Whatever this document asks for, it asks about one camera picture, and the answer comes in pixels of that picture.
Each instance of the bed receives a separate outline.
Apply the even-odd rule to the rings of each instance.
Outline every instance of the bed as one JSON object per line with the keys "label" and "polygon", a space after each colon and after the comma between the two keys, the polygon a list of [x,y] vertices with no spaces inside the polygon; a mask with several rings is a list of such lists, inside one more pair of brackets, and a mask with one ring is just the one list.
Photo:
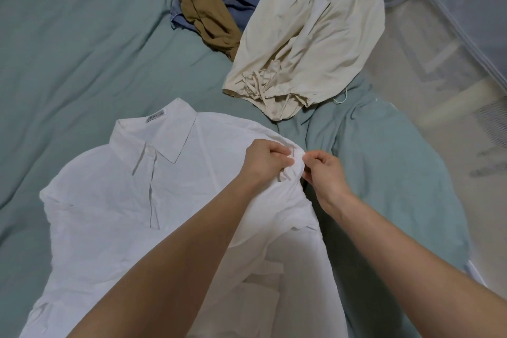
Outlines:
{"label": "bed", "polygon": [[[173,30],[171,0],[0,0],[0,331],[17,337],[51,271],[39,191],[71,159],[109,140],[119,118],[174,98],[255,120],[305,149],[341,158],[351,188],[417,241],[463,269],[468,230],[440,156],[368,72],[346,101],[271,122],[222,93],[231,68],[195,33]],[[310,188],[307,194],[312,198]],[[314,203],[349,335],[416,336],[347,237]]]}

